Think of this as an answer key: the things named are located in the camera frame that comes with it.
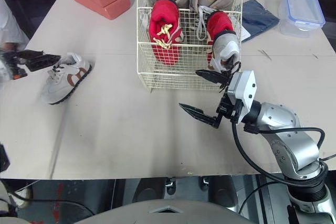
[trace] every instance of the wire basket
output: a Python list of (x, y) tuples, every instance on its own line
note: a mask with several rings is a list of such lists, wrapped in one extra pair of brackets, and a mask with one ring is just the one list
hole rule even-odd
[[(154, 55), (150, 42), (148, 27), (144, 20), (149, 20), (152, 6), (150, 0), (136, 0), (137, 4), (137, 72), (145, 87), (166, 89), (194, 89), (194, 90), (219, 90), (219, 85), (206, 81), (196, 75), (198, 69), (206, 69), (207, 53), (212, 50), (207, 41), (198, 40), (193, 28), (198, 25), (198, 12), (190, 9), (180, 10), (180, 22), (184, 39), (181, 44), (172, 44), (179, 47), (178, 62), (173, 65), (165, 65), (158, 61)], [(234, 31), (241, 37), (241, 13), (243, 0), (234, 0), (231, 11), (225, 11), (230, 17)]]

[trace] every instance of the person's arm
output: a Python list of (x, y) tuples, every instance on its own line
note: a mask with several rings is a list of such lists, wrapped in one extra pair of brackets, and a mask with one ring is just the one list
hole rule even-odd
[(19, 45), (27, 45), (28, 38), (19, 28), (5, 0), (0, 0), (0, 47), (15, 51)]

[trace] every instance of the white table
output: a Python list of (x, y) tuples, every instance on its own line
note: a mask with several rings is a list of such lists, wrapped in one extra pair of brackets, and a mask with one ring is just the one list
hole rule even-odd
[[(228, 120), (215, 130), (178, 106), (182, 102), (214, 115), (221, 94), (160, 89), (148, 93), (142, 85), (136, 73), (134, 1), (115, 20), (74, 0), (55, 2), (28, 48), (60, 55), (76, 52), (93, 63), (93, 71), (70, 99), (54, 106), (39, 100), (46, 70), (7, 84), (0, 97), (0, 132), (12, 164), (2, 177), (255, 173), (240, 156)], [(279, 0), (257, 1), (277, 15)], [(242, 61), (244, 69), (255, 71), (257, 100), (293, 108), (304, 126), (326, 131), (321, 156), (336, 152), (336, 56), (321, 30), (304, 40), (285, 37), (274, 28), (243, 43)], [(267, 142), (244, 133), (241, 126), (239, 137), (246, 152), (264, 169), (278, 172)], [(336, 160), (328, 165), (336, 169)]]

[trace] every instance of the white sleeve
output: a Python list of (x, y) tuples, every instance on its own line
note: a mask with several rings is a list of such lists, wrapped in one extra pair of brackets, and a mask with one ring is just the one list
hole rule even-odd
[(21, 31), (5, 0), (0, 0), (0, 39), (1, 42), (27, 44), (27, 36)]

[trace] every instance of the sneaker logo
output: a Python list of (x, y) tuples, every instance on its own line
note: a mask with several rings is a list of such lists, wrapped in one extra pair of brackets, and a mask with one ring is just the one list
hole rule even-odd
[(78, 78), (78, 80), (80, 80), (80, 78), (82, 78), (81, 72), (84, 75), (87, 71), (84, 68), (79, 68), (79, 72), (77, 74), (68, 74), (67, 80), (68, 80), (68, 83), (71, 86), (73, 86), (73, 87), (75, 86), (75, 84), (72, 81), (72, 76), (76, 76)]

